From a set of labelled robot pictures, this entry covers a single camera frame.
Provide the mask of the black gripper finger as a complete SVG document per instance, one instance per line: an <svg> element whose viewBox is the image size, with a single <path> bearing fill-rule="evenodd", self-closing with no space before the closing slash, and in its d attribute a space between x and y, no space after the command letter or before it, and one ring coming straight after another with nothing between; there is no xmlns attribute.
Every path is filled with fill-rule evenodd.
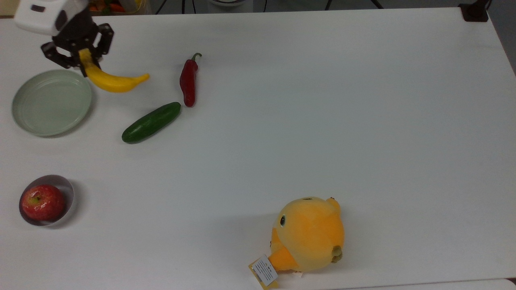
<svg viewBox="0 0 516 290"><path fill-rule="evenodd" d="M114 30L108 23L102 23L99 25L94 23L92 31L92 59L94 64L99 66L101 58L109 53L111 42L114 38ZM100 35L100 38L96 43L96 46L93 46L98 35Z"/></svg>
<svg viewBox="0 0 516 290"><path fill-rule="evenodd" d="M87 78L87 73L80 60L79 53L71 52L70 56L60 53L54 42L44 43L41 47L44 56L63 68L77 68L81 71L83 77Z"/></svg>

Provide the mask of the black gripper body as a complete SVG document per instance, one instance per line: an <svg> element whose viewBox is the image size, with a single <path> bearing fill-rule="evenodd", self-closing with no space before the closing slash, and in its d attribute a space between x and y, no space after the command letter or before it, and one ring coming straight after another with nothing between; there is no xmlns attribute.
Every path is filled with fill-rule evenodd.
<svg viewBox="0 0 516 290"><path fill-rule="evenodd" d="M52 37L52 57L64 58L65 55L57 51L57 47L63 48L70 53L89 48L92 56L101 57L93 41L97 37L98 27L93 22L89 8L85 7L81 12L68 16L65 10L58 13L55 21L57 35Z"/></svg>

